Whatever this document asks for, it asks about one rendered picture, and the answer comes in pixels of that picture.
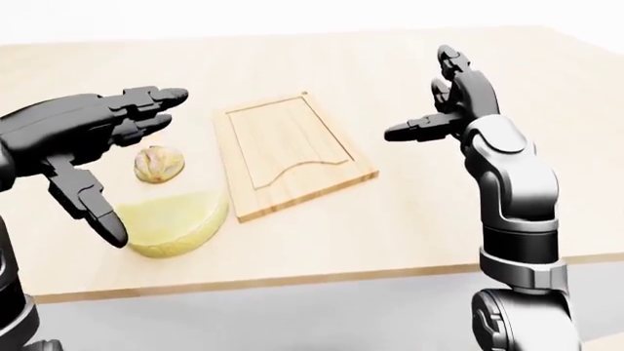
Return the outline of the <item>yellow cheese wedge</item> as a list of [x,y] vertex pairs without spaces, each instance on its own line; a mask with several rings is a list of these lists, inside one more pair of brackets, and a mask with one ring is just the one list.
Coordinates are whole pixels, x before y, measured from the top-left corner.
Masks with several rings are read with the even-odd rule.
[[137,254],[167,258],[188,254],[208,242],[227,219],[225,192],[205,190],[155,198],[116,209]]

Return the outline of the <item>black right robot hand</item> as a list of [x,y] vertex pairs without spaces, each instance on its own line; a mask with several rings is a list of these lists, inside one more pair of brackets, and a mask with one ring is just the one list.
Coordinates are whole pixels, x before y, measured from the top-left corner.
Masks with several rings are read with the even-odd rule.
[[388,128],[388,142],[426,142],[448,136],[460,137],[469,123],[500,113],[493,86],[483,72],[473,69],[471,61],[451,46],[440,46],[438,63],[445,80],[436,78],[430,88],[437,113],[409,119]]

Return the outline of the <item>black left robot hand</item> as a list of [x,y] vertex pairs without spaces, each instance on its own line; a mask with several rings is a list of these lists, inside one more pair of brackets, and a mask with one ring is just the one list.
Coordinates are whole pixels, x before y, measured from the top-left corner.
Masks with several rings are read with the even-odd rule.
[[43,175],[48,191],[72,218],[84,219],[115,248],[128,234],[102,195],[97,178],[79,167],[98,160],[113,145],[135,145],[167,128],[166,111],[183,104],[182,88],[139,87],[120,96],[81,94],[52,98],[0,117],[0,147],[15,177]]

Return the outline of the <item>wooden cutting board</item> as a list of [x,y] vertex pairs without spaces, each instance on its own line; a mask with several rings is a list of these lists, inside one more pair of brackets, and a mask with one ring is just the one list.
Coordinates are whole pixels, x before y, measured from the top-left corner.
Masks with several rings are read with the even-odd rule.
[[212,120],[241,223],[379,175],[334,116],[306,92],[222,107]]

